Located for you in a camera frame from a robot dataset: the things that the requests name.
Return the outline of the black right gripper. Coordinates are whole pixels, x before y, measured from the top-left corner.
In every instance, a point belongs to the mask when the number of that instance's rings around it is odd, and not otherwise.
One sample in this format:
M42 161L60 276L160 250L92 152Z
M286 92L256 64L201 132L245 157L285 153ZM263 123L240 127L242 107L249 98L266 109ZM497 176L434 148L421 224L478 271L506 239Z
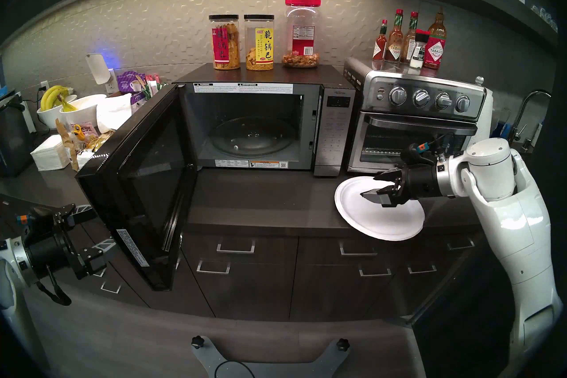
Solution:
M383 207L397 207L409 200L441 197L436 164L412 164L394 167L376 174L376 189L361 192L360 196Z

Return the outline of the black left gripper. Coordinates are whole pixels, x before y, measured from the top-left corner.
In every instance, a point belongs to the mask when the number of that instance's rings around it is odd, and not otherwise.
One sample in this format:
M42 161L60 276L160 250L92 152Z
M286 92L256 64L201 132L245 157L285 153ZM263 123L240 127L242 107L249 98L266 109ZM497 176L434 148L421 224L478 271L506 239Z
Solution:
M22 218L22 277L25 282L71 268L78 280L101 274L117 254L114 238L78 251L69 233L77 225L98 218L90 205L69 204L53 211L52 218Z

